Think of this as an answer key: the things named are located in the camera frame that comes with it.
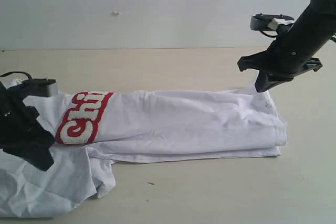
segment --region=white wall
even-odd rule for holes
[[[309,0],[0,0],[0,48],[266,46],[256,13],[298,17]],[[111,16],[114,10],[119,16]]]

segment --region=white table surface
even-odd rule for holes
[[[261,50],[6,51],[0,52],[0,73],[24,70],[56,78],[69,93],[224,90],[253,80],[256,72],[240,73],[236,62]],[[55,219],[0,222],[335,223],[336,45],[329,42],[316,56],[324,64],[319,72],[271,90],[288,123],[281,157],[115,164],[117,186],[105,197]]]

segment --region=red and white logo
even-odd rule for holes
[[[76,104],[66,111],[56,133],[59,144],[92,143],[112,92],[80,92],[72,98]]]

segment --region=white cloth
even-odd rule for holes
[[[102,197],[115,186],[111,164],[117,161],[278,156],[287,140],[269,93],[253,86],[220,92],[61,92],[24,102],[36,107],[40,124],[61,144],[50,149],[55,163],[47,172],[0,152],[5,217],[53,217],[91,195]]]

